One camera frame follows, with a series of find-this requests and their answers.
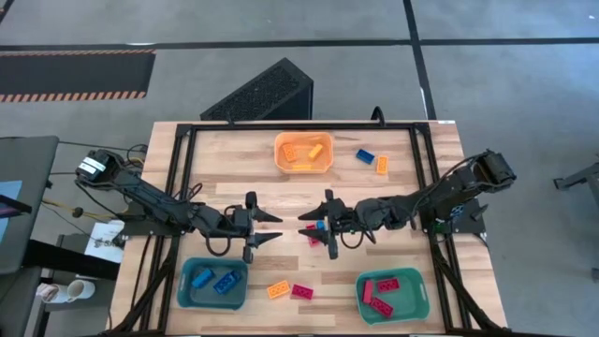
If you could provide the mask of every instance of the red lego brick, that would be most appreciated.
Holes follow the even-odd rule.
[[[362,301],[366,304],[370,304],[373,300],[373,290],[374,284],[371,280],[366,280],[364,283],[364,296],[362,296]]]
[[[314,291],[305,286],[293,285],[293,289],[291,290],[291,295],[299,296],[307,300],[311,300],[313,294]]]
[[[371,306],[372,308],[374,308],[374,310],[376,310],[386,318],[391,318],[391,316],[393,315],[393,307],[379,298],[373,298],[373,300],[371,301]]]
[[[306,229],[316,229],[316,225],[315,224],[311,224],[306,226]],[[315,247],[317,246],[320,241],[314,238],[308,238],[308,243],[310,244],[311,247]]]
[[[376,283],[376,288],[380,293],[397,290],[400,288],[400,281],[396,278],[379,281]]]

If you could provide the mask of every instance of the paper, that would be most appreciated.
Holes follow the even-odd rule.
[[[0,195],[16,200],[21,191],[22,181],[15,182],[0,182]],[[0,219],[0,242],[4,238],[4,233],[7,231],[8,219]]]
[[[107,224],[95,223],[94,230],[90,235],[92,239],[87,242],[87,247],[85,247],[85,255],[121,263],[123,249],[113,245],[112,239],[121,232],[123,226],[124,223],[120,220],[113,220]]]

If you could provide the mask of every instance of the white cup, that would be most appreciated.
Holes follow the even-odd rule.
[[[66,295],[68,296],[67,302],[72,302],[77,299],[89,299],[94,295],[95,285],[89,281],[75,280],[68,285],[66,289]]]

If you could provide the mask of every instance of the wooden tabletop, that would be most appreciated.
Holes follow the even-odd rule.
[[[155,123],[142,178],[164,189],[168,174],[175,122]],[[418,189],[415,164],[407,131],[331,130],[334,138],[334,163],[326,174],[287,175],[273,162],[273,143],[280,131],[200,131],[192,164],[190,186],[202,182],[195,200],[207,202],[222,211],[231,204],[242,204],[248,191],[256,191],[258,205],[284,220],[280,224],[256,223],[256,231],[280,231],[283,236],[255,250],[250,265],[245,304],[238,311],[182,308],[176,299],[179,272],[185,260],[211,256],[198,233],[181,241],[175,283],[170,301],[168,334],[227,333],[408,333],[443,332],[443,320],[432,270],[427,238],[409,226],[401,230],[376,232],[378,244],[364,242],[359,249],[339,245],[339,258],[329,260],[323,245],[310,247],[298,234],[310,222],[297,216],[317,207],[330,188],[345,204],[353,206],[364,198],[409,194]],[[443,174],[463,158],[455,124],[431,122],[431,135],[439,171]],[[423,155],[424,140],[420,139]],[[180,183],[185,141],[176,182]],[[389,157],[388,175],[378,175],[374,165],[355,158],[358,149]],[[349,237],[349,243],[355,241]],[[463,283],[471,295],[497,324],[505,326],[504,311],[495,283],[487,248],[473,235],[454,235]],[[129,311],[145,238],[127,242],[117,280],[111,313],[114,323]],[[242,241],[234,241],[226,257],[241,258]],[[224,245],[214,244],[214,250]],[[138,296],[145,289],[152,249],[148,250]],[[401,267],[418,269],[425,280],[431,302],[427,320],[369,327],[358,313],[355,281],[363,271]],[[266,288],[280,281],[314,289],[312,300],[283,296],[269,300]],[[460,325],[455,294],[447,284],[454,325]],[[150,327],[157,326],[162,287],[153,301]]]

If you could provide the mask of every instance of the lego brick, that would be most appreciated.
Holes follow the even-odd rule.
[[[364,163],[370,165],[373,163],[374,160],[374,154],[371,154],[367,151],[364,151],[362,149],[358,150],[358,153],[356,154],[356,158],[363,161]]]
[[[298,159],[296,156],[296,151],[293,149],[293,145],[291,144],[283,144],[283,153],[285,154],[285,159],[289,163],[292,163]]]
[[[228,272],[214,285],[214,290],[221,295],[225,295],[233,288],[241,279],[241,275],[236,272]]]
[[[314,290],[305,286],[293,285],[293,289],[291,290],[291,295],[299,296],[307,300],[311,300],[313,294]]]
[[[371,301],[371,306],[372,308],[374,308],[374,310],[376,310],[386,318],[391,318],[391,316],[393,315],[393,307],[379,298],[374,297]]]
[[[198,275],[194,281],[191,282],[191,286],[194,288],[201,288],[205,286],[214,277],[214,272],[206,269],[200,275]]]
[[[379,155],[376,158],[376,173],[387,174],[389,165],[389,157],[386,155]]]
[[[316,144],[316,146],[314,146],[314,148],[308,154],[308,157],[310,158],[310,160],[315,161],[315,159],[318,157],[318,155],[321,152],[322,152],[322,144]]]
[[[400,288],[400,281],[396,278],[379,281],[376,283],[376,289],[380,293],[397,290]]]
[[[308,225],[306,226],[306,229],[316,229],[316,226],[314,224]],[[317,246],[320,241],[314,238],[308,238],[308,243],[310,244],[311,247]]]
[[[287,281],[281,281],[274,286],[269,286],[267,290],[269,291],[269,299],[272,300],[288,293],[290,290],[289,283]]]
[[[362,301],[366,304],[370,304],[373,300],[373,290],[374,283],[371,280],[367,280],[364,283],[364,295],[362,296]]]
[[[294,166],[291,167],[291,169],[293,169],[293,170],[312,169],[312,165],[310,165],[310,164],[294,165]]]

